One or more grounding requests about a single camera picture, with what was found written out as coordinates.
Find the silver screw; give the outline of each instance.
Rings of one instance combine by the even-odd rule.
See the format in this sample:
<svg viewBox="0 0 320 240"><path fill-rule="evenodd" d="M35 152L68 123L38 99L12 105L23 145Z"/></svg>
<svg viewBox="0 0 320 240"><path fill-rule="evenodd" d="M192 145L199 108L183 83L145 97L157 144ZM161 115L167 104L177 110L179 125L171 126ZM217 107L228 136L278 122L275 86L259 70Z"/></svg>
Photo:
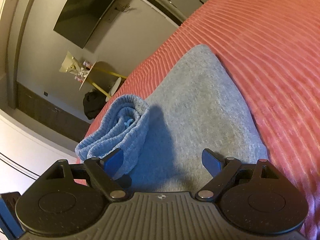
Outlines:
<svg viewBox="0 0 320 240"><path fill-rule="evenodd" d="M200 198L211 198L213 197L213 195L214 195L213 192L210 190L201 190L198 192L198 196Z"/></svg>
<svg viewBox="0 0 320 240"><path fill-rule="evenodd" d="M114 190L110 193L112 198L123 198L125 197L125 192L123 190Z"/></svg>

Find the blue rolled cloth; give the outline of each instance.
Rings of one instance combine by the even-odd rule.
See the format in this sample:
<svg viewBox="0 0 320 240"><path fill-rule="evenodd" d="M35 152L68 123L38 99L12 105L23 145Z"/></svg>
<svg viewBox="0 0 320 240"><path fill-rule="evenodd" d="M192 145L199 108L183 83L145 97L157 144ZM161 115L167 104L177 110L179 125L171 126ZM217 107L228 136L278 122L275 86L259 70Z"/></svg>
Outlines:
<svg viewBox="0 0 320 240"><path fill-rule="evenodd" d="M75 149L81 162L91 157L103 158L121 148L124 162L113 179L120 178L133 169L143 147L149 127L149 106L140 97L123 95L117 98L100 127L83 139Z"/></svg>

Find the red blanket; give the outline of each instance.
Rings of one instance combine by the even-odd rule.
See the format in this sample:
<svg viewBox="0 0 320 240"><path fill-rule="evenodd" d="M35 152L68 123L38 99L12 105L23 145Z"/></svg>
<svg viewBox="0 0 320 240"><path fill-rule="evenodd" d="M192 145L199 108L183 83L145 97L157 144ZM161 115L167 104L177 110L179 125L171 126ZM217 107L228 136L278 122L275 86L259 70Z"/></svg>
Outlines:
<svg viewBox="0 0 320 240"><path fill-rule="evenodd" d="M320 237L320 0L209 0L133 71L87 135L115 98L146 98L201 43L244 96L270 161L307 197L302 233Z"/></svg>

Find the television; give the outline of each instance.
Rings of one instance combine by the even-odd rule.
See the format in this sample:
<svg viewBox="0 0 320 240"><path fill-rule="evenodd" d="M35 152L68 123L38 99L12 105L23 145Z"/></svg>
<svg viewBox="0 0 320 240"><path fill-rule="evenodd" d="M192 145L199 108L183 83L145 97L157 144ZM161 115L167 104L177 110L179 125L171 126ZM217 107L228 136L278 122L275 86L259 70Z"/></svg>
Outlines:
<svg viewBox="0 0 320 240"><path fill-rule="evenodd" d="M53 30L83 49L114 1L67 0Z"/></svg>

